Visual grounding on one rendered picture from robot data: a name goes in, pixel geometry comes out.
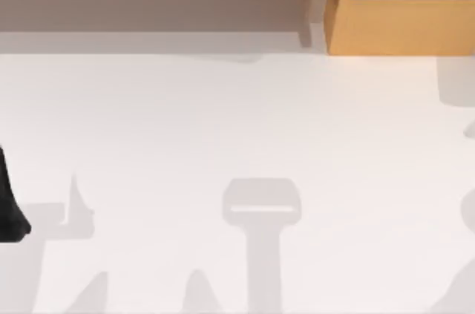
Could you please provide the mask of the wooden cupboard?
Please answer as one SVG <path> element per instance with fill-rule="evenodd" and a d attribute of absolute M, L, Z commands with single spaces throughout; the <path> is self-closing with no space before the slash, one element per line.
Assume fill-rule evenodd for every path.
<path fill-rule="evenodd" d="M 475 1 L 327 0 L 332 56 L 470 56 Z"/>

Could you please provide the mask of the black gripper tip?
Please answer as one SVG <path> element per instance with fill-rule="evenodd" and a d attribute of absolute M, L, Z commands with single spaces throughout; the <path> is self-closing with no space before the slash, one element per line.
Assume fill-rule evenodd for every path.
<path fill-rule="evenodd" d="M 30 222 L 13 195 L 4 151 L 0 146 L 0 243 L 18 243 L 31 230 Z"/>

